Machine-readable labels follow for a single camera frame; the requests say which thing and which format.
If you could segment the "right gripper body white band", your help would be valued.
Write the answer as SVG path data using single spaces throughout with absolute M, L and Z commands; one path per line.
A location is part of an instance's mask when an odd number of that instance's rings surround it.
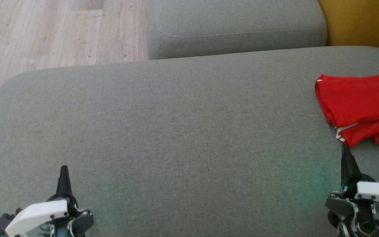
M 379 182 L 355 181 L 331 192 L 325 201 L 328 222 L 336 237 L 379 237 Z

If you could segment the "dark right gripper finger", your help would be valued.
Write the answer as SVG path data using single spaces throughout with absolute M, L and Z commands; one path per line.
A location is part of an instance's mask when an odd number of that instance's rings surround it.
M 357 162 L 348 145 L 342 145 L 341 149 L 341 185 L 351 187 L 355 181 L 362 178 Z

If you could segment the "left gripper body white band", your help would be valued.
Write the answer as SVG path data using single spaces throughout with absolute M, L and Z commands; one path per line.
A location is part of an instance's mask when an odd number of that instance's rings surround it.
M 53 195 L 16 214 L 5 228 L 5 237 L 28 237 L 27 232 L 42 225 L 49 227 L 47 237 L 86 237 L 94 216 L 90 210 L 80 209 L 73 195 Z

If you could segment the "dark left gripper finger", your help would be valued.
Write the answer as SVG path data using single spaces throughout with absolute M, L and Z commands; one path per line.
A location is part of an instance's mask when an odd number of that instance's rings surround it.
M 72 187 L 68 166 L 61 166 L 57 184 L 57 198 L 71 198 Z

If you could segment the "red shorts with white stripes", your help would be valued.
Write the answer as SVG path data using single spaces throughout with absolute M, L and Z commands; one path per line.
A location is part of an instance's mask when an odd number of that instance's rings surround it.
M 336 128 L 379 122 L 379 75 L 322 75 L 314 89 L 327 122 Z

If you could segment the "large grey sofa seat cushion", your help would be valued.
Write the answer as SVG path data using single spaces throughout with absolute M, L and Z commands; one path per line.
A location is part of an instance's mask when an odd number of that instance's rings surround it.
M 41 69 L 0 87 L 0 216 L 67 165 L 88 237 L 336 237 L 341 143 L 314 83 L 379 74 L 316 47 Z

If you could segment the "yellow cushion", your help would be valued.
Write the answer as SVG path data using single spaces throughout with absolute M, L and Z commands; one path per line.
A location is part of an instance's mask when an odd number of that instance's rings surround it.
M 327 44 L 379 48 L 379 0 L 318 0 L 327 24 Z

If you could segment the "small grey sofa cushion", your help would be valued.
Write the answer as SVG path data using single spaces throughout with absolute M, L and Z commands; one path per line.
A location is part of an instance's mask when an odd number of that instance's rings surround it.
M 149 0 L 149 60 L 327 44 L 318 0 Z

